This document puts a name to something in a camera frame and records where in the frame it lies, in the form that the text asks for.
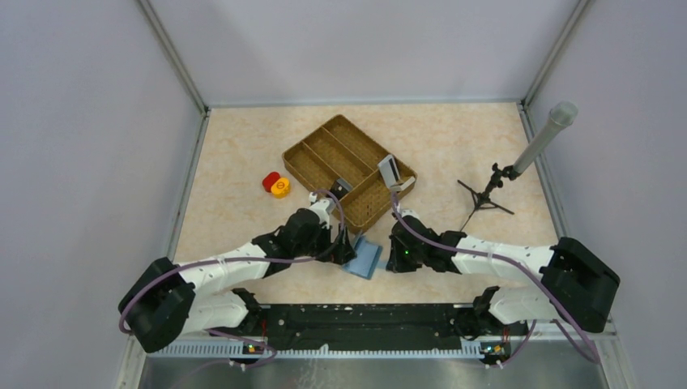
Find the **blue card holder wallet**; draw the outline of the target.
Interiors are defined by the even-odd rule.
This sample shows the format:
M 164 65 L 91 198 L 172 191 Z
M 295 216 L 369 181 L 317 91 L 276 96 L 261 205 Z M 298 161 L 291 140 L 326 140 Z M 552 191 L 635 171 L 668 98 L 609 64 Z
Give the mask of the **blue card holder wallet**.
M 354 276 L 371 280 L 382 256 L 383 248 L 359 233 L 354 238 L 355 258 L 343 265 L 343 269 Z

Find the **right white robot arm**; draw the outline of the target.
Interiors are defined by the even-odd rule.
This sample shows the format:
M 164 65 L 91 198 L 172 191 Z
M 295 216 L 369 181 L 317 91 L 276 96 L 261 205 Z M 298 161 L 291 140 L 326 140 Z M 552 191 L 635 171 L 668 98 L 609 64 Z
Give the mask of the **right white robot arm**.
M 486 334 L 506 324 L 563 320 L 601 333 L 621 280 L 596 254 L 572 237 L 551 246 L 514 246 L 459 231 L 436 233 L 410 210 L 395 214 L 388 271 L 425 266 L 437 272 L 480 274 L 521 283 L 494 286 L 474 300 L 476 326 Z

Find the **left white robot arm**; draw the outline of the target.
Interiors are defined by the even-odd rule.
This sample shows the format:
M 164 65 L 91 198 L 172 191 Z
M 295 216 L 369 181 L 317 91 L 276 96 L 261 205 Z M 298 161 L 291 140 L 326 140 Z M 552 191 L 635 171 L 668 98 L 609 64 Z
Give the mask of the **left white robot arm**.
M 347 228 L 331 232 L 328 212 L 300 208 L 274 231 L 229 252 L 186 264 L 157 259 L 119 302 L 120 328 L 148 353 L 210 329 L 249 335 L 258 328 L 260 308 L 238 284 L 266 279 L 294 263 L 350 262 L 356 253 Z

